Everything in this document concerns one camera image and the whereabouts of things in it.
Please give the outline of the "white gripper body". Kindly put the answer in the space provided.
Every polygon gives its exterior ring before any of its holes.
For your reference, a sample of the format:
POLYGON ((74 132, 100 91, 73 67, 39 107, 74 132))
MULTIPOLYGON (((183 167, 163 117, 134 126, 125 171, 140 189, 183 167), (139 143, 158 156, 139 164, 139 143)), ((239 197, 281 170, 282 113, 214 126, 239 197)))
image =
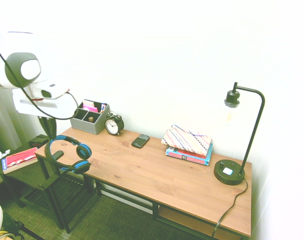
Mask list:
POLYGON ((21 89, 13 89, 12 93, 15 109, 21 114, 68 119, 74 115, 78 108, 76 100, 69 93, 65 93, 55 99, 44 98, 36 100, 34 104, 21 89))

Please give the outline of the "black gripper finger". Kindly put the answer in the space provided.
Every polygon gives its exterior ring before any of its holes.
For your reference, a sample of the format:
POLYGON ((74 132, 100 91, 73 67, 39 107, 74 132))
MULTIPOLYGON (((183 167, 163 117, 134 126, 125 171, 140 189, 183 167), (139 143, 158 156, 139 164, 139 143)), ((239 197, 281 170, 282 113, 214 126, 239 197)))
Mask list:
POLYGON ((49 119, 49 136, 51 139, 55 139, 57 137, 57 124, 54 118, 49 119))
POLYGON ((51 118, 39 117, 39 122, 49 138, 52 138, 51 120, 51 118))

